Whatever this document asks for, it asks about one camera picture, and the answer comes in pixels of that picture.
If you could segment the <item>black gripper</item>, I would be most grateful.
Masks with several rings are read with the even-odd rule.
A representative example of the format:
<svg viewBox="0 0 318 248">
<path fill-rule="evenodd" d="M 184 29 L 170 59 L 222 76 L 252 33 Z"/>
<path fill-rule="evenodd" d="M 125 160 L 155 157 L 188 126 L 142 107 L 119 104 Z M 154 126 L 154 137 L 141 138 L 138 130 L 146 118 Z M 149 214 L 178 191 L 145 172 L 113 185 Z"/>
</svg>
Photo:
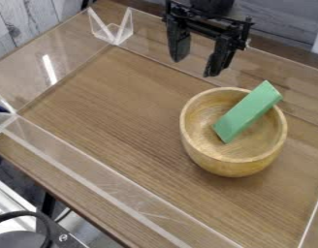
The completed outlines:
<svg viewBox="0 0 318 248">
<path fill-rule="evenodd" d="M 236 0 L 166 0 L 163 22 L 171 58 L 180 62 L 190 52 L 192 32 L 217 41 L 204 77 L 217 77 L 232 62 L 236 50 L 245 50 L 256 24 L 250 16 L 232 12 Z"/>
</svg>

